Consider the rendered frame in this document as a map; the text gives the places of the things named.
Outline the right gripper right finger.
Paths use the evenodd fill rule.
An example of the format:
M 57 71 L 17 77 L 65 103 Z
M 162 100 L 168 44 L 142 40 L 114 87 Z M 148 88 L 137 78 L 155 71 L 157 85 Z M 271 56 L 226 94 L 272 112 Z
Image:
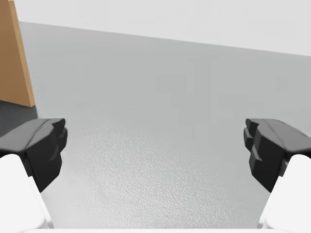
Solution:
M 311 229 L 311 136 L 277 119 L 248 118 L 252 176 L 270 192 L 260 229 Z

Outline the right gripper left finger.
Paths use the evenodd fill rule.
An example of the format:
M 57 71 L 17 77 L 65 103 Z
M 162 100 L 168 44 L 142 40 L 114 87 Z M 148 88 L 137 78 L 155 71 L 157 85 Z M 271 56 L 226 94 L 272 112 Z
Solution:
M 38 118 L 0 137 L 0 229 L 54 228 L 41 192 L 60 173 L 65 124 Z

